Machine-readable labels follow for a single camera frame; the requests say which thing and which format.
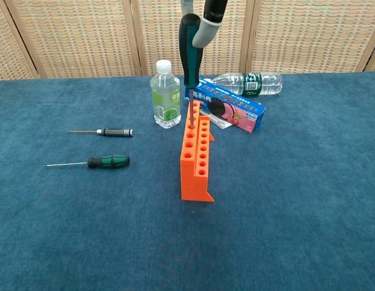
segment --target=cardboard box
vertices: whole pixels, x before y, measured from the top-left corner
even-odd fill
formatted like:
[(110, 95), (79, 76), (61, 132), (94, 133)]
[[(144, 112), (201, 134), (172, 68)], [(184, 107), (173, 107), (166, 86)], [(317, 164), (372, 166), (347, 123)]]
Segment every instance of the cardboard box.
[[(189, 100), (186, 88), (185, 99)], [(201, 108), (250, 133), (260, 128), (265, 107), (246, 97), (234, 94), (216, 84), (199, 80), (194, 89), (194, 99), (201, 101)]]

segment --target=bottle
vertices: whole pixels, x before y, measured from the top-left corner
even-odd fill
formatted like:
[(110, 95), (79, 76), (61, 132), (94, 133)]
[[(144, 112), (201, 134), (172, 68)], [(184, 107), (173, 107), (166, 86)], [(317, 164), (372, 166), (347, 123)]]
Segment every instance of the bottle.
[(151, 80), (155, 122), (169, 129), (181, 121), (180, 80), (171, 73), (171, 62), (156, 62), (157, 75)]
[(275, 73), (228, 73), (211, 82), (246, 97), (278, 94), (283, 87), (281, 75)]

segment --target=orange screwdriver holder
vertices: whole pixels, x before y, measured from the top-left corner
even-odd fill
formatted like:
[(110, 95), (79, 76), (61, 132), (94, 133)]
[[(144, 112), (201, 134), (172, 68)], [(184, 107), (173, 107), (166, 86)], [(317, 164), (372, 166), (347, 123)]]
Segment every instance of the orange screwdriver holder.
[[(190, 110), (194, 113), (194, 126), (191, 126)], [(210, 118), (199, 115), (199, 102), (194, 101), (193, 108), (188, 107), (181, 152), (182, 200), (214, 202), (207, 192), (210, 141), (214, 141)]]

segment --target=black screwdriver handle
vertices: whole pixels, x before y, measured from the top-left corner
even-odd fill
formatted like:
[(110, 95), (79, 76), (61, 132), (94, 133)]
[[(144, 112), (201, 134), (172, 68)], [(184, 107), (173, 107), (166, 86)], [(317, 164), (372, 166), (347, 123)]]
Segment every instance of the black screwdriver handle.
[(132, 137), (133, 136), (133, 129), (103, 129), (102, 135), (104, 135), (104, 136)]
[(200, 23), (199, 16), (190, 13), (182, 17), (179, 25), (179, 53), (184, 71), (184, 84), (189, 89), (199, 84), (199, 67), (204, 50), (193, 47), (193, 38)]
[(103, 156), (101, 158), (89, 158), (88, 167), (89, 168), (121, 168), (126, 167), (130, 163), (129, 156), (124, 155), (112, 155)]

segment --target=green screwdriver handle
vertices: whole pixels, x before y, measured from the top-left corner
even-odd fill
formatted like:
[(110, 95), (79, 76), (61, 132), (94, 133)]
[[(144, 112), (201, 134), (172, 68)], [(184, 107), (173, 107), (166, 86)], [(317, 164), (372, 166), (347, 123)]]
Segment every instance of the green screwdriver handle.
[(184, 71), (184, 84), (189, 89), (199, 84), (199, 67), (204, 50), (193, 47), (193, 38), (200, 23), (199, 16), (190, 13), (182, 17), (179, 25), (179, 53)]
[(88, 167), (89, 168), (121, 168), (129, 165), (129, 156), (124, 155), (113, 155), (113, 156), (103, 156), (101, 158), (89, 158)]

